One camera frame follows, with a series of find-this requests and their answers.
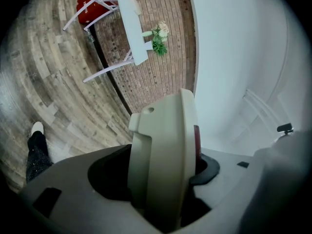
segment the red box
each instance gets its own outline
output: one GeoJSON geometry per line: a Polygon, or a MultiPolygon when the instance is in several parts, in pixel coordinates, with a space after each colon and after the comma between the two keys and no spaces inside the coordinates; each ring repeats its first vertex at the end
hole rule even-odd
{"type": "MultiPolygon", "coordinates": [[[[77,0],[77,11],[81,9],[85,4],[87,4],[90,0],[77,0]]],[[[78,16],[79,23],[81,24],[89,24],[94,21],[99,16],[108,12],[108,9],[103,7],[102,5],[94,2],[90,4],[83,12],[81,12],[78,16]]]]}

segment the table top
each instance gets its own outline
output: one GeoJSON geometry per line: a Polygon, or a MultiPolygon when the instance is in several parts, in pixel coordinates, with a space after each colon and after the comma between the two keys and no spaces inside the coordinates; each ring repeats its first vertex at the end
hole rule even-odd
{"type": "Polygon", "coordinates": [[[139,65],[148,59],[140,19],[131,0],[118,0],[118,4],[133,59],[139,65]]]}

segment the wooden floor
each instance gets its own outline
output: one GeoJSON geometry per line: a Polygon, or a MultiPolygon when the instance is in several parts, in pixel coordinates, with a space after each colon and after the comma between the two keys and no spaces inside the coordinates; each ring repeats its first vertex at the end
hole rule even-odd
{"type": "MultiPolygon", "coordinates": [[[[143,31],[159,21],[170,29],[164,57],[149,51],[149,59],[112,71],[113,77],[133,113],[180,88],[193,91],[195,78],[195,33],[190,0],[137,0],[143,31]]],[[[109,65],[124,59],[129,51],[126,32],[117,11],[95,24],[96,34],[109,65]]]]}
{"type": "Polygon", "coordinates": [[[0,47],[0,167],[10,187],[25,184],[27,140],[44,125],[52,160],[131,142],[129,114],[104,75],[82,27],[62,27],[77,0],[31,0],[0,47]]]}

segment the round hole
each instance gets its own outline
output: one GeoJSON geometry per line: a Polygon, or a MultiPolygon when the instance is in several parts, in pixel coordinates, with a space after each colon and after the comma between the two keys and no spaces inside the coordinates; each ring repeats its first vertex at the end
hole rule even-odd
{"type": "Polygon", "coordinates": [[[145,114],[150,114],[150,113],[152,113],[153,111],[154,111],[154,107],[149,107],[149,108],[147,108],[147,109],[144,110],[144,113],[145,113],[145,114]]]}

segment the brick wall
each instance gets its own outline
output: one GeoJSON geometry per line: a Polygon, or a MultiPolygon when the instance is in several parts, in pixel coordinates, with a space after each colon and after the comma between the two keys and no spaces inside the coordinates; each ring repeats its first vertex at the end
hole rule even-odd
{"type": "MultiPolygon", "coordinates": [[[[149,59],[139,66],[127,65],[112,71],[133,113],[180,88],[193,90],[195,76],[195,33],[190,0],[137,0],[142,9],[143,31],[149,31],[160,20],[170,29],[168,53],[149,59]]],[[[119,12],[95,25],[97,37],[109,65],[123,60],[129,51],[126,32],[119,12]]]]}

